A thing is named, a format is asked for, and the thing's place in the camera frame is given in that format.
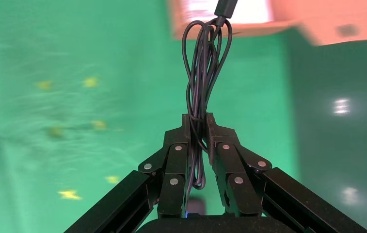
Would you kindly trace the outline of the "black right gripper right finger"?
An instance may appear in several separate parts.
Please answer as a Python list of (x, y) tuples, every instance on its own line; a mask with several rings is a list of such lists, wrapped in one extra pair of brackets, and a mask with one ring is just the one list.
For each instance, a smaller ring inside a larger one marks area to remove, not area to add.
[(228, 233), (364, 233), (366, 230), (206, 115), (209, 161)]

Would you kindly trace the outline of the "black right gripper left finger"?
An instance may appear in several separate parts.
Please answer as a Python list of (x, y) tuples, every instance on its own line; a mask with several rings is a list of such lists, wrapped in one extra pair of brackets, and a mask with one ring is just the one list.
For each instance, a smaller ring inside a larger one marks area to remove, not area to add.
[(168, 233), (185, 216), (190, 121), (165, 132), (162, 148), (75, 221), (68, 233)]

